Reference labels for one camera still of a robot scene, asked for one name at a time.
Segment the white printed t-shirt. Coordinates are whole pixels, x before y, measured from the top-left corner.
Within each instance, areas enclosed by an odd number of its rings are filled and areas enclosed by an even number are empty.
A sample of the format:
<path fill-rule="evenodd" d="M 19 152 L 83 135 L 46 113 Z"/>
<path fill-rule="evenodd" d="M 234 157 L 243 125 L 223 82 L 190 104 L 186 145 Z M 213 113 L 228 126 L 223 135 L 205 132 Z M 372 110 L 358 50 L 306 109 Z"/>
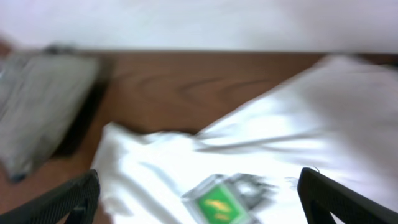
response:
<path fill-rule="evenodd" d="M 193 223 L 182 195 L 237 173 L 269 185 L 262 222 L 305 223 L 304 167 L 397 210 L 397 70 L 325 57 L 194 135 L 109 123 L 92 166 L 113 223 Z"/>

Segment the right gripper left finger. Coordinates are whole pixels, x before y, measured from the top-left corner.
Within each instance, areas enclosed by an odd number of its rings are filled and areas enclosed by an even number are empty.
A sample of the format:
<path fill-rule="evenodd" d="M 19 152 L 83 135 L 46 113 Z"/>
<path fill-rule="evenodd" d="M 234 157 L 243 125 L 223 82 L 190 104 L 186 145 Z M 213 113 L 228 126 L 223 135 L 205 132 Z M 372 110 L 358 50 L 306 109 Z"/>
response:
<path fill-rule="evenodd" d="M 1 223 L 92 224 L 100 196 L 98 174 L 91 169 L 51 191 L 1 215 Z"/>

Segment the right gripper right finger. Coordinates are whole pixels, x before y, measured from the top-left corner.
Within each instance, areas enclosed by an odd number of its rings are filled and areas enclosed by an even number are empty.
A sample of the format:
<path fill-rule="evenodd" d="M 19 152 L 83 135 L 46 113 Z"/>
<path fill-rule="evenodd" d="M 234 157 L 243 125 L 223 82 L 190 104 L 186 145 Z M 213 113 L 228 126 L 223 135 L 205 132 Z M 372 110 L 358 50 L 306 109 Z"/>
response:
<path fill-rule="evenodd" d="M 397 224 L 397 213 L 304 167 L 297 186 L 309 224 Z"/>

